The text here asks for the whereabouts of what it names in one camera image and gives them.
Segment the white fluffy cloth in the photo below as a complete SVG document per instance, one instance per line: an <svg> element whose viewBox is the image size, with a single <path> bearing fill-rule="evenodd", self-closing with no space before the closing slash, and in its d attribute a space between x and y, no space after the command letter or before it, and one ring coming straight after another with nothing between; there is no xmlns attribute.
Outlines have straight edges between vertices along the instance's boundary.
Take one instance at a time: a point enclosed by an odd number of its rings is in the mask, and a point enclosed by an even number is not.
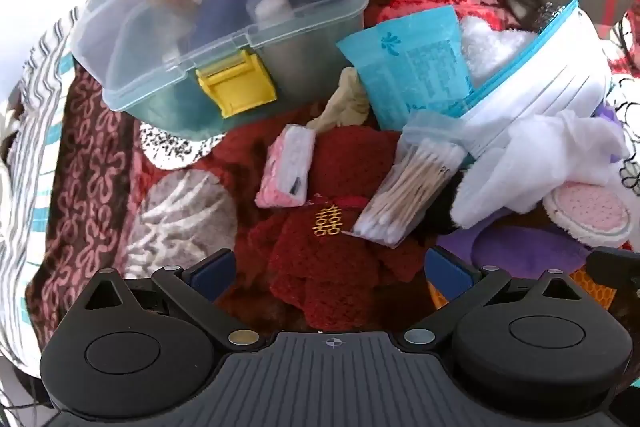
<svg viewBox="0 0 640 427"><path fill-rule="evenodd" d="M469 229L503 208L529 212L566 182L603 186L613 178L611 159L627 156L624 132L612 120L570 109L519 120L505 146L488 148L466 170L451 220Z"/></svg>

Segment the purple cloth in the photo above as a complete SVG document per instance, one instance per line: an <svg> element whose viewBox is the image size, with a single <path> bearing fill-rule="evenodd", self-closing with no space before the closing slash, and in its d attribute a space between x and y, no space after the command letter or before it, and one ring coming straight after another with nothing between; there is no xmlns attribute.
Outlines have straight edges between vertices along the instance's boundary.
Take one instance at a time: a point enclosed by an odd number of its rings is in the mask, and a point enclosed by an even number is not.
<svg viewBox="0 0 640 427"><path fill-rule="evenodd" d="M437 245L474 267L495 265L524 279L539 277L548 269L572 273L585 264L589 255L587 247L560 229L495 223L480 223L440 236Z"/></svg>

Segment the red embroidered towel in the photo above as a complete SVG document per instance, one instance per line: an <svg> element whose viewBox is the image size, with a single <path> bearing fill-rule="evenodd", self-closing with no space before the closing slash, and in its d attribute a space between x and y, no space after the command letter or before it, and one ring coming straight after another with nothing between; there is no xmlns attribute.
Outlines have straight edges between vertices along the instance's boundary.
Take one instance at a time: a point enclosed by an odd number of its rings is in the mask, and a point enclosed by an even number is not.
<svg viewBox="0 0 640 427"><path fill-rule="evenodd" d="M289 331L397 332L434 311L423 271L425 246L390 249L349 235L393 166L399 135L369 127L320 134L308 174L307 204L255 204L266 143L228 136L218 172L236 205L236 279L217 306L269 335Z"/></svg>

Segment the red patterned plush blanket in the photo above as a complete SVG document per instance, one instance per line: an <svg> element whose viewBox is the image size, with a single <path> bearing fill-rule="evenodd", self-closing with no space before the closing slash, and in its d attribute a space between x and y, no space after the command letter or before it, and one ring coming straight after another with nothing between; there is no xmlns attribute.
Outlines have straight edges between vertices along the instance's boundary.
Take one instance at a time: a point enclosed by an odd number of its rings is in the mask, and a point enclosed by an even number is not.
<svg viewBox="0 0 640 427"><path fill-rule="evenodd" d="M477 16L493 30L530 31L508 0L369 0L360 31L446 5L459 23ZM101 85L80 64L65 106L46 257L26 294L40 343L52 338L103 268L126 279L146 279L164 265L191 268L222 248L235 255L238 215L217 170L217 147L228 136L262 140L267 160L268 148L287 124L306 127L328 101L192 141L109 109ZM456 188L457 182L449 181L401 243L415 239L426 249L433 246L446 231Z"/></svg>

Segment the pink white cotton pad pack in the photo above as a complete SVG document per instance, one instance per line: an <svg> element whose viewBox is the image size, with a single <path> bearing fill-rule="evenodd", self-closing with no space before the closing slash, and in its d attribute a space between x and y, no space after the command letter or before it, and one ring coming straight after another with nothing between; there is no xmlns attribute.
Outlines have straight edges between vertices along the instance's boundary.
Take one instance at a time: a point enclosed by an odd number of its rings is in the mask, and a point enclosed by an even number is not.
<svg viewBox="0 0 640 427"><path fill-rule="evenodd" d="M295 208L307 202L308 172L316 132L287 124L268 148L255 202L259 208Z"/></svg>

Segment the cotton swab bag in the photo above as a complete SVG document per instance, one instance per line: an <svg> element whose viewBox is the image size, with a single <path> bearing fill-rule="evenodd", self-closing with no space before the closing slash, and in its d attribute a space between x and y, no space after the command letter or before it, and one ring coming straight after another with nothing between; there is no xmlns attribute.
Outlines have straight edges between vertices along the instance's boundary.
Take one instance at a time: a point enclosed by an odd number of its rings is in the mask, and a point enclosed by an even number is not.
<svg viewBox="0 0 640 427"><path fill-rule="evenodd" d="M349 234L397 247L467 157L461 120L427 110L412 114L397 142L394 165Z"/></svg>

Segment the pink round powder puff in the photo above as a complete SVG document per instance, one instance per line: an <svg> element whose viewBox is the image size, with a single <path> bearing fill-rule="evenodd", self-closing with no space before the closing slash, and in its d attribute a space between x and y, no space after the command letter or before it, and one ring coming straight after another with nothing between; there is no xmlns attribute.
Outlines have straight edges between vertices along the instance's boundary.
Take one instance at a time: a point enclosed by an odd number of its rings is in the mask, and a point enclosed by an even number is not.
<svg viewBox="0 0 640 427"><path fill-rule="evenodd" d="M622 246L634 224L627 205L600 185L567 182L544 196L542 207L557 227L592 248Z"/></svg>

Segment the yellow box latch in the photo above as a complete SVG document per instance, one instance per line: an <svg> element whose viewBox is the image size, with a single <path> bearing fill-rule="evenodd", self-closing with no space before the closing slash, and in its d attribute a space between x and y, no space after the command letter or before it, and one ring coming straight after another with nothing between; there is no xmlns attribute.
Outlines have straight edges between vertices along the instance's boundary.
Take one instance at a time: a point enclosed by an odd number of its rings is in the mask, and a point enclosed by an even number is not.
<svg viewBox="0 0 640 427"><path fill-rule="evenodd" d="M227 119L277 100L277 90L260 57L247 50L195 69L202 91Z"/></svg>

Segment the beige crumpled cloth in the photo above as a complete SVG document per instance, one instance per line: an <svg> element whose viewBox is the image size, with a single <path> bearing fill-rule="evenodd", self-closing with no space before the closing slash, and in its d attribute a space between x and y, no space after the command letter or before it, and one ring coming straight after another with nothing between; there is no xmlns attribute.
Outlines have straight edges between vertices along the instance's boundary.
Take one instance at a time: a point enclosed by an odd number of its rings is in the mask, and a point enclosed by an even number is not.
<svg viewBox="0 0 640 427"><path fill-rule="evenodd" d="M314 132L327 132L336 127L361 126L368 118L370 102L356 69L345 67L338 87L323 112L306 124Z"/></svg>

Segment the striped grey white fabric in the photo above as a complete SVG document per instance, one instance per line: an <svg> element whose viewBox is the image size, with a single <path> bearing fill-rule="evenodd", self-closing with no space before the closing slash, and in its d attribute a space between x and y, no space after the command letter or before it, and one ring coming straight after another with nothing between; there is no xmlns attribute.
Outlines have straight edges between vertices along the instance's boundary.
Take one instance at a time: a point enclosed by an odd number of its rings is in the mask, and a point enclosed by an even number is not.
<svg viewBox="0 0 640 427"><path fill-rule="evenodd" d="M1 211L1 355L38 377L40 352L26 288L43 264L66 98L76 77L70 35L79 18L73 8L36 42L17 83L22 113L1 167L9 192Z"/></svg>

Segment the white towel in pouch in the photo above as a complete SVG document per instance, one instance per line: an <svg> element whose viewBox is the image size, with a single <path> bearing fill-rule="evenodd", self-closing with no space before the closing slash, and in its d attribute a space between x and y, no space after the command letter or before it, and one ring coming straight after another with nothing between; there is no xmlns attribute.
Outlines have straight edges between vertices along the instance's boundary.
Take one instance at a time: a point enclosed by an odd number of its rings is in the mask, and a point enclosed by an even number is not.
<svg viewBox="0 0 640 427"><path fill-rule="evenodd" d="M536 37L521 29L493 30L486 20L467 16L460 22L461 49L474 89L503 70Z"/></svg>

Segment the clear plastic storage box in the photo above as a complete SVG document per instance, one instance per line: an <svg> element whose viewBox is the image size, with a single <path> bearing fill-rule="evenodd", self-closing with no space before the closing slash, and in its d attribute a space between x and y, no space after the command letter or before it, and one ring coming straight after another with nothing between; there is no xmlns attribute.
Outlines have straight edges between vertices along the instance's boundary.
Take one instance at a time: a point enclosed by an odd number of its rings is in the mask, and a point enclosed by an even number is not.
<svg viewBox="0 0 640 427"><path fill-rule="evenodd" d="M346 67L337 49L360 31L369 0L89 0L76 26L76 60L106 106L201 141L329 98ZM195 69L256 53L277 100L224 119Z"/></svg>

